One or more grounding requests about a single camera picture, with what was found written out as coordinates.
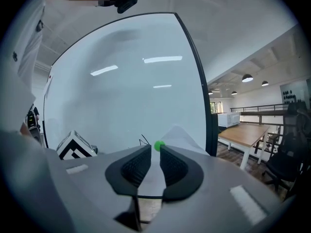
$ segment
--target railing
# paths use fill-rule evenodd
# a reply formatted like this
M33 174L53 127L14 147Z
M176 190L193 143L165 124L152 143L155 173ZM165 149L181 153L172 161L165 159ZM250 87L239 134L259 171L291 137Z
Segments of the railing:
M269 125L269 126L280 126L284 127L284 124L280 123L263 123L262 122L262 116L282 116L287 112L288 108L287 103L279 103L279 104L269 104L269 105L261 105L261 106L248 106L248 107L237 107L237 108L231 108L231 112L240 112L241 116L258 116L259 122L249 122L249 121L243 121L244 123L254 123L259 125ZM265 149L265 152L270 153L270 156L273 154L273 148L274 146L279 146L279 144L276 142L276 139L278 137L283 136L283 134L280 133L270 133L268 132L269 139L267 140L267 144L271 144L271 150ZM257 154L258 150L261 150L259 147L259 143L263 142L263 140L259 140L256 144L256 146L253 146L255 148L255 154Z
M248 107L237 107L231 108L231 112L284 112L287 111L288 103L278 103L260 106L248 106Z

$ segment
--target window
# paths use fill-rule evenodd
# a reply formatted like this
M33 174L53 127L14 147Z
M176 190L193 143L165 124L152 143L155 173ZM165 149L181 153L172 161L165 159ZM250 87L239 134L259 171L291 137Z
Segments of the window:
M223 103L221 102L210 102L210 111L212 113L223 113Z

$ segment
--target whiteboard frame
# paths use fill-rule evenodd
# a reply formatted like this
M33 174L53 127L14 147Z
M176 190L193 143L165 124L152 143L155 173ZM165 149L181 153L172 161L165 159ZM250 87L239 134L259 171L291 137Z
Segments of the whiteboard frame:
M137 15L133 15L133 16L129 16L129 17L124 17L124 18L120 18L118 20L114 20L114 21L111 21L103 26L100 26L94 30L92 30L91 32L87 33L86 35L84 35L83 37L81 37L80 39L78 39L75 43L73 43L69 48L66 49L69 50L74 44L76 44L78 41L80 41L81 39L83 39L84 37L88 36L90 33L102 28L102 27L105 27L109 24L112 24L114 22L117 22L117 21L121 21L121 20L124 20L124 19L128 19L128 18L131 18L131 17L138 17L138 16L144 16L144 15L152 15L152 14L173 14L176 16L181 28L183 29L187 39L188 39L188 42L189 42L189 45L191 47L191 50L192 50L192 54L194 56L194 59L195 59L195 62L196 62L196 65L197 65L197 68L198 68L198 72L199 72L199 76L200 76L200 81L201 81L201 86L202 86L202 92L203 92L203 99L204 99L204 106L205 106L205 121L206 121L206 144L205 144L205 151L208 153L208 150L211 149L211 144L212 144L212 123L211 123L211 112L210 112L210 104L209 104L209 95L208 95L208 88L207 88L207 82L206 82L206 78L205 78L205 74L204 74L204 70L203 70L203 66L202 66L202 63L201 63L201 60L200 60L200 57L199 57L199 54L198 54L198 51L194 45L194 42L186 28L186 26L184 25L183 21L181 20L181 18L179 17L179 15L176 13L176 12L153 12L153 13L144 13L144 14L137 14ZM63 52L53 63L53 65L58 61L58 59L63 56L63 54L66 53ZM50 72L49 72L49 76L51 74L51 71L53 69L53 65L50 69ZM47 137L46 137L46 132L45 132L45 121L44 121L44 108L45 108L45 94L44 94L44 99L43 99L43 120L42 120L42 128L43 128L43 134L44 134L44 139L45 139L45 144L46 144L46 147L48 148L49 145L48 145L48 141L47 141Z

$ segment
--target white shirt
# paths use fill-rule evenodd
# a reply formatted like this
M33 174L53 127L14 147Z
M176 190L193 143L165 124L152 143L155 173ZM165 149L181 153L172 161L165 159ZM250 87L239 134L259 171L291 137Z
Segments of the white shirt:
M36 27L42 18L45 0L27 0L16 14L0 46L0 65L10 68L31 90L31 78L42 32Z
M34 32L44 4L45 0L27 0L0 44L0 114L5 115L0 130L18 132L35 100L31 79L42 32Z

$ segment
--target wooden table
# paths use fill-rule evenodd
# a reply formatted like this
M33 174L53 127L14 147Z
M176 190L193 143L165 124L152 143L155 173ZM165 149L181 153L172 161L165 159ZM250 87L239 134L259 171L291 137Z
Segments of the wooden table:
M264 136L262 149L258 160L258 164L260 164L263 152L266 148L268 129L269 126L267 125L240 123L239 125L232 126L221 132L218 135L218 138L229 142L228 150L231 148L231 143L234 143L244 151L244 156L240 168L245 169L252 147L260 140L260 138L262 138L262 136Z

